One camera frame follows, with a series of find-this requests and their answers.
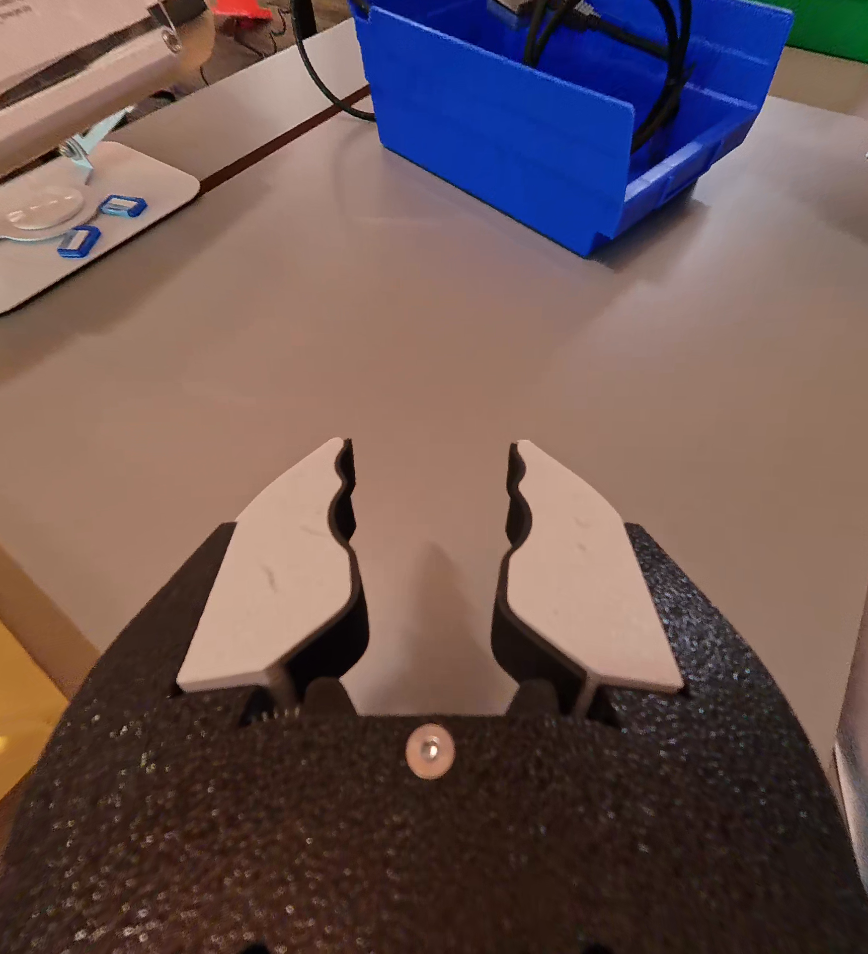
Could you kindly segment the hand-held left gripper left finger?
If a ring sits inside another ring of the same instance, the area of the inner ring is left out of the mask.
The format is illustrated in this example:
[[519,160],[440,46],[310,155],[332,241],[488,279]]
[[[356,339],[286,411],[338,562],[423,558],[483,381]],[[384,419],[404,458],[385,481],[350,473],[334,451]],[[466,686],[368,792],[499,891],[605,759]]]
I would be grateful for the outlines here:
[[369,643],[353,443],[335,437],[237,517],[176,683],[188,694],[266,688],[281,705],[339,679]]

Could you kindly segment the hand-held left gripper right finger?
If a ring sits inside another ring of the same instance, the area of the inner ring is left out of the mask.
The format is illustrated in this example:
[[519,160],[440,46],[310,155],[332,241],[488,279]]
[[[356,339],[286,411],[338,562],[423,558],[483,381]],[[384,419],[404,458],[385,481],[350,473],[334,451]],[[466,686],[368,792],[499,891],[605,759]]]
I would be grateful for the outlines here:
[[681,694],[675,658],[623,519],[528,440],[509,447],[492,652],[562,716],[596,716],[608,689]]

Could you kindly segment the blue plastic bin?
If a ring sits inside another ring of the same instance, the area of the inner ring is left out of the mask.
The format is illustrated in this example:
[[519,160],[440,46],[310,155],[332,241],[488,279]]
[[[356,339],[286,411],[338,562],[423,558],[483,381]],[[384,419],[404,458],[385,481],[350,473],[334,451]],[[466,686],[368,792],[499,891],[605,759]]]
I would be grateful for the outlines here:
[[486,2],[350,2],[381,144],[580,255],[680,194],[750,132],[791,11],[686,2],[669,72],[654,2],[583,2],[539,63]]

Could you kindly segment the wooden document stand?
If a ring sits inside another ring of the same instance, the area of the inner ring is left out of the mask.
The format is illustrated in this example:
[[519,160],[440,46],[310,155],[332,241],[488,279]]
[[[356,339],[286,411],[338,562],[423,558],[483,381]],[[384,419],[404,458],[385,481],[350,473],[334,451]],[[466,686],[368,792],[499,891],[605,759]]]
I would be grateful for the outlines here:
[[[198,180],[109,140],[146,99],[213,51],[207,2],[148,2],[148,16],[0,84],[0,316],[46,292],[192,201]],[[98,214],[109,195],[141,197],[137,219]],[[102,232],[90,255],[56,248],[73,227]]]

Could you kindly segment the green plastic bin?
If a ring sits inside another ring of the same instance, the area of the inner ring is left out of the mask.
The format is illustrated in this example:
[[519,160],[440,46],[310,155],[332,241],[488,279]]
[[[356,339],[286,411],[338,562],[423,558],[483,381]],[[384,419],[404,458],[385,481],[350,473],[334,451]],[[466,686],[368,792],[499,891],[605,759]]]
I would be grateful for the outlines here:
[[775,1],[793,14],[787,45],[868,64],[868,1]]

